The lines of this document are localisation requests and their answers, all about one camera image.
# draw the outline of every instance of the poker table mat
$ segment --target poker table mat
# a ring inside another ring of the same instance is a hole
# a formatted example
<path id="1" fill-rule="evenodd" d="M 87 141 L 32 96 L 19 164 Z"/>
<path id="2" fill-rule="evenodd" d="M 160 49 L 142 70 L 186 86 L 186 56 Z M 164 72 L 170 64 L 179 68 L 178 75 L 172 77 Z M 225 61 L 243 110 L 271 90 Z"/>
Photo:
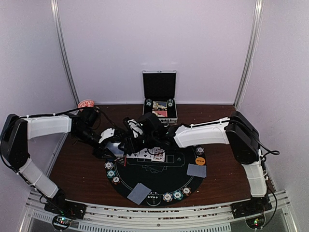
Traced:
<path id="1" fill-rule="evenodd" d="M 109 180 L 121 196 L 127 198 L 133 188 L 138 183 L 142 183 L 152 192 L 142 201 L 141 205 L 168 206 L 189 197 L 202 183 L 203 178 L 187 175 L 189 164 L 196 164 L 198 157 L 203 158 L 199 160 L 205 160 L 204 152 L 196 152 L 198 148 L 201 147 L 191 146 L 170 150 L 166 152 L 164 162 L 127 158 L 126 166 L 119 162 L 112 162 L 113 168 L 106 169 L 106 172 L 113 170 L 115 176 L 120 178 L 116 184 L 112 181 L 113 178 Z M 191 192 L 183 193 L 184 188 L 190 188 Z M 178 197 L 178 192 L 182 193 L 180 199 L 173 197 L 169 201 L 164 199 L 164 194 L 169 193 L 173 196 L 175 192 Z"/>

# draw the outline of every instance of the wooden table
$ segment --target wooden table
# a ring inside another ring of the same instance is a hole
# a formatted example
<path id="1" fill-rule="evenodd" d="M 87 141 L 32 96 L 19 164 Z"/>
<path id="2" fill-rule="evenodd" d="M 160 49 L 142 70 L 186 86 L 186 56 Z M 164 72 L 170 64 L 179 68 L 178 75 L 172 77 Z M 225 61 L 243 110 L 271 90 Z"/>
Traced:
<path id="1" fill-rule="evenodd" d="M 125 117 L 137 119 L 142 105 L 102 105 L 101 109 L 117 124 Z M 232 105 L 177 105 L 178 122 L 201 123 L 230 116 Z M 102 116 L 97 132 L 111 127 Z M 92 155 L 92 148 L 67 137 L 50 178 L 65 190 L 67 199 L 112 206 L 139 207 L 118 194 L 107 179 L 104 161 Z M 190 197 L 171 205 L 182 207 L 244 200 L 250 187 L 243 167 L 235 161 L 229 145 L 204 145 L 207 177 Z"/>

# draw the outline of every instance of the white panel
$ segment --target white panel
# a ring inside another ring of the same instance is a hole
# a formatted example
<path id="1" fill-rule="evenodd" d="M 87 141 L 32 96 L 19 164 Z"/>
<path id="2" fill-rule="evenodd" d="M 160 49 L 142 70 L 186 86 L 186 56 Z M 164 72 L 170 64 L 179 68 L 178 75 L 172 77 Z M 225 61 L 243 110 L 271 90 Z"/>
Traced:
<path id="1" fill-rule="evenodd" d="M 261 35 L 241 111 L 278 149 L 267 165 L 277 189 L 286 189 L 300 224 L 309 215 L 309 1 L 266 1 Z"/>
<path id="2" fill-rule="evenodd" d="M 74 106 L 63 70 L 49 0 L 0 1 L 0 130 L 8 114 L 53 113 Z M 61 136 L 29 141 L 47 171 Z M 0 161 L 0 231 L 17 231 L 29 189 Z"/>
<path id="3" fill-rule="evenodd" d="M 141 103 L 142 70 L 177 70 L 181 103 L 232 103 L 254 0 L 59 0 L 79 98 Z"/>

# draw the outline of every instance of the deck of cards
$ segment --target deck of cards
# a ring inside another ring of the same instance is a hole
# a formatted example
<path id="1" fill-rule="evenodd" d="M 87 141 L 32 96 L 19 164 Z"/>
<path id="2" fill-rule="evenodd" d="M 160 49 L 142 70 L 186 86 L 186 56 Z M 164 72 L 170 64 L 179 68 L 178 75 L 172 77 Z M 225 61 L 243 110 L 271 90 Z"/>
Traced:
<path id="1" fill-rule="evenodd" d="M 145 148 L 137 153 L 127 154 L 126 157 L 164 162 L 165 161 L 165 151 L 159 147 L 154 147 L 152 149 Z"/>

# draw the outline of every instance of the orange circle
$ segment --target orange circle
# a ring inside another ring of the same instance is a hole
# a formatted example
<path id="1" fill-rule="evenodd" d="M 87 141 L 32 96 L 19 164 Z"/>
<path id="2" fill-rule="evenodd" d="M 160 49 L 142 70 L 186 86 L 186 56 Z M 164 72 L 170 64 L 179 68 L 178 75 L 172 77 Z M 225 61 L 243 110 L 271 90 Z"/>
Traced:
<path id="1" fill-rule="evenodd" d="M 197 165 L 202 166 L 202 165 L 204 165 L 206 163 L 206 160 L 203 157 L 197 157 L 196 160 L 195 160 L 195 163 Z"/>

